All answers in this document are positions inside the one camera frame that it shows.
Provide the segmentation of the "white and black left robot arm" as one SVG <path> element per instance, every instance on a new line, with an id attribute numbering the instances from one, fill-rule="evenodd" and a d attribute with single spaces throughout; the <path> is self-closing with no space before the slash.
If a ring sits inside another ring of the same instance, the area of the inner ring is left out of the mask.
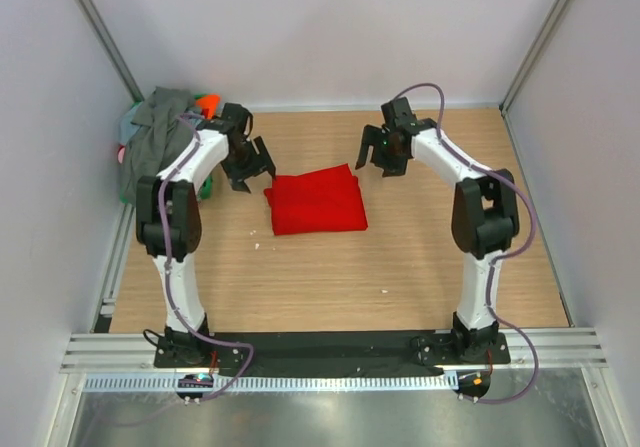
<path id="1" fill-rule="evenodd" d="M 190 128 L 191 141 L 168 167 L 138 182 L 136 238 L 159 272 L 167 309 L 155 344 L 157 367 L 200 367 L 222 347 L 234 353 L 246 348 L 210 334 L 195 252 L 203 232 L 197 194 L 215 167 L 223 169 L 234 191 L 244 193 L 248 179 L 276 173 L 263 139 L 251 135 L 253 121 L 246 107 L 225 104 L 221 114 Z"/>

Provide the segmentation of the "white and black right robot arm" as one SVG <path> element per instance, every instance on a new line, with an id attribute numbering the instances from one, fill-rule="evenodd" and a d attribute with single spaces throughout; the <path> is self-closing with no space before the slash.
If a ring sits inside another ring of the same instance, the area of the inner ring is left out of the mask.
<path id="1" fill-rule="evenodd" d="M 363 128 L 355 167 L 370 162 L 384 177 L 402 176 L 416 160 L 452 186 L 451 233 L 463 253 L 463 284 L 449 348 L 459 361 L 472 363 L 498 342 L 497 283 L 503 256 L 520 230 L 516 195 L 509 188 L 513 176 L 477 162 L 436 121 L 418 118 L 405 97 L 384 103 L 381 112 L 382 126 Z"/>

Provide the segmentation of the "red t-shirt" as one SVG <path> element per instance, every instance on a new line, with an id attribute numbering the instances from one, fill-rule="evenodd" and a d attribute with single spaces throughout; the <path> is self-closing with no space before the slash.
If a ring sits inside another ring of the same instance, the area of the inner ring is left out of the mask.
<path id="1" fill-rule="evenodd" d="M 347 164 L 278 175 L 264 195 L 276 236 L 368 228 L 359 180 Z"/>

